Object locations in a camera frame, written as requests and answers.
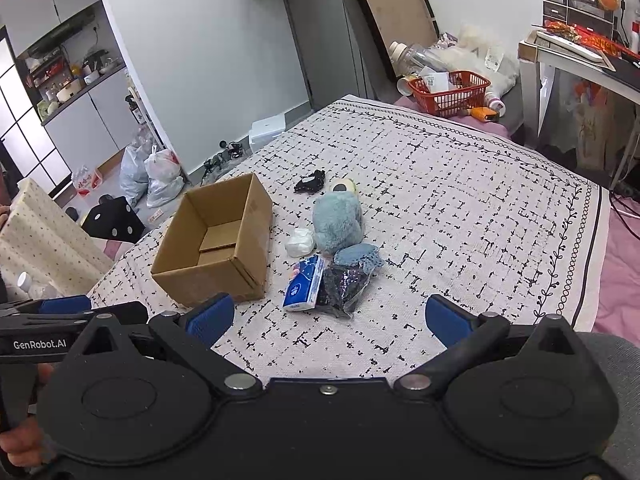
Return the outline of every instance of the blue cloth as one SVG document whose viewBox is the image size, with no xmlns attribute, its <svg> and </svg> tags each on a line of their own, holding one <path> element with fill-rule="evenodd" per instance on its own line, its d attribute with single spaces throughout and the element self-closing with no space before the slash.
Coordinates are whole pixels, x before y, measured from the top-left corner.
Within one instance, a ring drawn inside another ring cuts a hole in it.
<svg viewBox="0 0 640 480">
<path fill-rule="evenodd" d="M 380 258 L 380 249 L 371 244 L 357 244 L 338 251 L 334 263 L 347 267 L 359 265 L 367 274 L 385 264 Z"/>
</svg>

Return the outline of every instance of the open cardboard box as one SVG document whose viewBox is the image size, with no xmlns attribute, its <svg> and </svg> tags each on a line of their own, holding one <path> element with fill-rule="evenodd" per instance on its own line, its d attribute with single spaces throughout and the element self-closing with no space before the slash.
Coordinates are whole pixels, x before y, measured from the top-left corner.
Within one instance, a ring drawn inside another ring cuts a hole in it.
<svg viewBox="0 0 640 480">
<path fill-rule="evenodd" d="M 272 207 L 253 173 L 187 191 L 151 277 L 184 306 L 219 292 L 236 302 L 263 298 Z"/>
</svg>

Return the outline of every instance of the blue plush toy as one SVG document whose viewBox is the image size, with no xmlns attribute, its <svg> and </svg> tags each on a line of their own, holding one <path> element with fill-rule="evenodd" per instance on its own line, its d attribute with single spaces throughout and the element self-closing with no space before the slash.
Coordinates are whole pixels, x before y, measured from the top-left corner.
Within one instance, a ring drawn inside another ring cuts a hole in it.
<svg viewBox="0 0 640 480">
<path fill-rule="evenodd" d="M 360 201 L 351 191 L 330 191 L 314 206 L 316 244 L 323 253 L 359 244 L 364 237 Z"/>
</svg>

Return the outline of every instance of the water bottle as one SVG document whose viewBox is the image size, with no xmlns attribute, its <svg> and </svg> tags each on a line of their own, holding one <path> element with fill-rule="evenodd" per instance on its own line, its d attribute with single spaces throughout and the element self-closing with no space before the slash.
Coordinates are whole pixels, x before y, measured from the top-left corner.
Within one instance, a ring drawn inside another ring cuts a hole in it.
<svg viewBox="0 0 640 480">
<path fill-rule="evenodd" d="M 484 106 L 490 108 L 494 112 L 498 112 L 500 117 L 503 117 L 507 112 L 507 107 L 500 99 L 500 96 L 493 92 L 486 92 L 484 94 Z"/>
<path fill-rule="evenodd" d="M 394 41 L 389 47 L 389 57 L 397 75 L 418 75 L 425 67 L 436 72 L 448 72 L 447 67 L 428 48 L 418 43 L 407 46 Z"/>
<path fill-rule="evenodd" d="M 53 300 L 62 296 L 53 285 L 50 283 L 43 285 L 36 282 L 26 272 L 22 272 L 18 276 L 18 287 L 26 292 L 32 300 Z"/>
</svg>

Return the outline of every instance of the screw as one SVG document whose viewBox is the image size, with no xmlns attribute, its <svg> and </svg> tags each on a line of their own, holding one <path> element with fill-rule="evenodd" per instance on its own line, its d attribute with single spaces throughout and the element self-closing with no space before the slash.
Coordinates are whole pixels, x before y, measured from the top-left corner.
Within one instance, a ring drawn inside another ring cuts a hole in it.
<svg viewBox="0 0 640 480">
<path fill-rule="evenodd" d="M 320 386 L 320 393 L 323 395 L 335 395 L 338 393 L 338 388 L 333 386 L 332 384 L 323 384 Z"/>
<path fill-rule="evenodd" d="M 255 384 L 255 377 L 249 374 L 233 374 L 225 379 L 227 388 L 232 390 L 248 390 Z"/>
<path fill-rule="evenodd" d="M 400 378 L 400 385 L 405 390 L 426 390 L 431 386 L 431 379 L 422 374 L 409 374 Z"/>
</svg>

